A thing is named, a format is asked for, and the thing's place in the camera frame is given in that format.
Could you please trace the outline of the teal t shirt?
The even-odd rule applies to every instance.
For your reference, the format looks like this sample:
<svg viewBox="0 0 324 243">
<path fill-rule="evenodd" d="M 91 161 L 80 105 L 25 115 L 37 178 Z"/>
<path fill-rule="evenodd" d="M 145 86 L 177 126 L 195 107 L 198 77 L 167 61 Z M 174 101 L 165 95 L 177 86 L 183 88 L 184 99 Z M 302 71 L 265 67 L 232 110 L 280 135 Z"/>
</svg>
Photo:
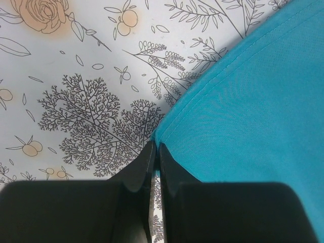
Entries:
<svg viewBox="0 0 324 243">
<path fill-rule="evenodd" d="M 323 241 L 323 1 L 291 1 L 210 68 L 152 135 L 204 182 L 283 182 Z"/>
</svg>

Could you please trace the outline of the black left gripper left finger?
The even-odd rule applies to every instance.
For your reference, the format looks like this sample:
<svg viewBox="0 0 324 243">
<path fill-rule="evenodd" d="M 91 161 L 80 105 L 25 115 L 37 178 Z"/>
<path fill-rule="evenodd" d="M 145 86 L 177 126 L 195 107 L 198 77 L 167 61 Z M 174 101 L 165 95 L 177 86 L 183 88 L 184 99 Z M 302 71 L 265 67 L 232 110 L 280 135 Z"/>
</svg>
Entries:
<svg viewBox="0 0 324 243">
<path fill-rule="evenodd" d="M 151 242 L 148 142 L 108 180 L 17 181 L 1 191 L 1 242 Z"/>
</svg>

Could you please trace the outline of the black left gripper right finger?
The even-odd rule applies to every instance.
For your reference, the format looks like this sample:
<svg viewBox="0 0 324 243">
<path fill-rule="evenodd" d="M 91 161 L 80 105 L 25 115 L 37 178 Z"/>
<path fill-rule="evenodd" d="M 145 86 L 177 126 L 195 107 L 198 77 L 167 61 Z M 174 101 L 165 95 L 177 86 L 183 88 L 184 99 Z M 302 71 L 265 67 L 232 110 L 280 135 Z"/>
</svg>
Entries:
<svg viewBox="0 0 324 243">
<path fill-rule="evenodd" d="M 159 147 L 167 242 L 316 242 L 296 193 L 283 183 L 205 183 Z"/>
</svg>

